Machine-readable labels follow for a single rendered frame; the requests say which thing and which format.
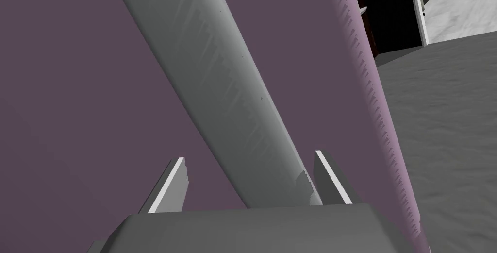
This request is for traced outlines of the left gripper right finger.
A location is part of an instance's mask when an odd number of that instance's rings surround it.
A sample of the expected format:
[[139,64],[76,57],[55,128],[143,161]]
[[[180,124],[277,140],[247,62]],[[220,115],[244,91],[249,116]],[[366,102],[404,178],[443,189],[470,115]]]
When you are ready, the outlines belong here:
[[361,202],[360,196],[327,151],[315,151],[313,174],[314,185],[324,205]]

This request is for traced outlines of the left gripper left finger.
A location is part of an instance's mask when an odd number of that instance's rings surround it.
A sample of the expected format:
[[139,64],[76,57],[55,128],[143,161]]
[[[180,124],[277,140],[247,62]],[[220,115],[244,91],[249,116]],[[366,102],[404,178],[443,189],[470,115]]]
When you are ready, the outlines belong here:
[[139,213],[181,212],[188,185],[185,158],[170,160]]

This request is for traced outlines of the purple door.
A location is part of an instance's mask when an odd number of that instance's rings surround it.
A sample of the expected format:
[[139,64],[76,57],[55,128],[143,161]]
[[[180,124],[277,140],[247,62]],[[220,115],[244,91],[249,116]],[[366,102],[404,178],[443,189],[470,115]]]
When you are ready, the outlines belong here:
[[[326,150],[425,240],[357,0],[225,0],[309,175]],[[185,158],[185,211],[246,209],[123,0],[0,0],[0,253],[83,253]]]

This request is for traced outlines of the white door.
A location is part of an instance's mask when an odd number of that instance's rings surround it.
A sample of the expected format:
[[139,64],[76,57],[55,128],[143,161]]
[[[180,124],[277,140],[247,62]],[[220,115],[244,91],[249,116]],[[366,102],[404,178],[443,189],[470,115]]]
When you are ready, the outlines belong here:
[[422,46],[425,47],[429,44],[429,37],[426,29],[426,23],[424,20],[423,10],[422,10],[422,0],[413,0],[414,10],[416,14],[417,25],[419,29],[419,34],[422,42]]

